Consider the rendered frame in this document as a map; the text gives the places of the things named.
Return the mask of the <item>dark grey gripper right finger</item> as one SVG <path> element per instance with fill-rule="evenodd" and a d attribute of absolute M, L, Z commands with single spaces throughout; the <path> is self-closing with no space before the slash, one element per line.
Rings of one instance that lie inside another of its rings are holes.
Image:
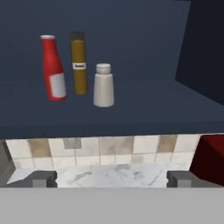
<path fill-rule="evenodd" d="M 220 187 L 220 185 L 198 178 L 190 171 L 168 171 L 166 177 L 168 179 L 166 186 L 172 188 Z"/>

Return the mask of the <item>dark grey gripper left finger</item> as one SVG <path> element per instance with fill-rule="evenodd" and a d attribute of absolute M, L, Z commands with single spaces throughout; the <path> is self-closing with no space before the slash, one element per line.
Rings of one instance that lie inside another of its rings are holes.
<path fill-rule="evenodd" d="M 34 171 L 26 178 L 7 184 L 7 187 L 22 188 L 54 188 L 58 187 L 56 182 L 58 175 L 56 171 Z"/>

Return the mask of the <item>white shaker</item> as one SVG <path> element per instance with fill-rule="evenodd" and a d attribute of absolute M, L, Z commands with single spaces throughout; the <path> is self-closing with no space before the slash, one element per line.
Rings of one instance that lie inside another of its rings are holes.
<path fill-rule="evenodd" d="M 113 106 L 114 103 L 114 79 L 111 65 L 108 63 L 97 64 L 94 76 L 94 105 L 107 108 Z"/>

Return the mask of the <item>red ketchup bottle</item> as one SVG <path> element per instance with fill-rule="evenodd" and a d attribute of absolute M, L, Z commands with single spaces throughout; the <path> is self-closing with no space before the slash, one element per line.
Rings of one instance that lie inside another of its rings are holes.
<path fill-rule="evenodd" d="M 50 102 L 59 102 L 67 97 L 67 91 L 56 38 L 53 35 L 41 35 L 40 40 L 46 95 Z"/>

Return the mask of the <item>yellow turmeric spice jar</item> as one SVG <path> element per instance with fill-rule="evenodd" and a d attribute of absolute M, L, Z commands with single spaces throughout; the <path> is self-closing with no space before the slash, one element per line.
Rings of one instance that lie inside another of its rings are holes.
<path fill-rule="evenodd" d="M 83 31 L 70 33 L 70 50 L 73 68 L 74 92 L 85 95 L 88 92 L 86 41 Z"/>

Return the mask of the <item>dark blue open cabinet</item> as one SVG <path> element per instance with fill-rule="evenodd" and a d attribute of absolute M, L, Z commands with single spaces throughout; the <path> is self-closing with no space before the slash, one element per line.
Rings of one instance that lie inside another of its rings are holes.
<path fill-rule="evenodd" d="M 73 78 L 70 34 L 87 72 L 109 63 L 115 104 L 46 98 L 40 38 Z M 0 139 L 224 132 L 224 0 L 0 0 Z"/>

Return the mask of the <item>dark red appliance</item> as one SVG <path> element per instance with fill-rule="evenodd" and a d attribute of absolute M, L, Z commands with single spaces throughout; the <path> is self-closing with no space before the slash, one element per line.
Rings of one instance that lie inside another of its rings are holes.
<path fill-rule="evenodd" d="M 200 138 L 189 170 L 200 179 L 224 186 L 224 134 Z"/>

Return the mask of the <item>grey wall socket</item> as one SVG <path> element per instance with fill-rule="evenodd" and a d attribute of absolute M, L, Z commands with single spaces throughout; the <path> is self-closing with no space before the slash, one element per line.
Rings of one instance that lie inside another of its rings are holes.
<path fill-rule="evenodd" d="M 81 148 L 81 139 L 79 137 L 64 138 L 63 143 L 66 149 L 80 149 Z"/>

